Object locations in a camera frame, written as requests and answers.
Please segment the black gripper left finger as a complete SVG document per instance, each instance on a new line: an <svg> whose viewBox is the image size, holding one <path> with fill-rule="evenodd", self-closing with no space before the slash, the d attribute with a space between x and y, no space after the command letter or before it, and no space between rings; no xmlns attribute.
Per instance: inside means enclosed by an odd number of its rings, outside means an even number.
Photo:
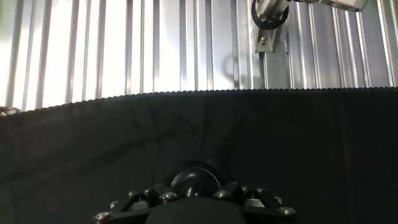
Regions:
<svg viewBox="0 0 398 224"><path fill-rule="evenodd" d="M130 191L128 198L111 203L108 211L97 213L94 224L145 223L153 208L179 199L178 194L165 184L156 184L141 193Z"/></svg>

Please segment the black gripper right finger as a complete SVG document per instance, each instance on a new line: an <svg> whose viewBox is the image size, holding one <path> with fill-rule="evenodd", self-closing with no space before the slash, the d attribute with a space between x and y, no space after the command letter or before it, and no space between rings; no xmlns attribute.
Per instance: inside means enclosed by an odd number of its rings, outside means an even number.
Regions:
<svg viewBox="0 0 398 224"><path fill-rule="evenodd" d="M296 223L296 210L284 207L280 198L265 188L251 190L230 182L216 190L213 198L234 205L247 223Z"/></svg>

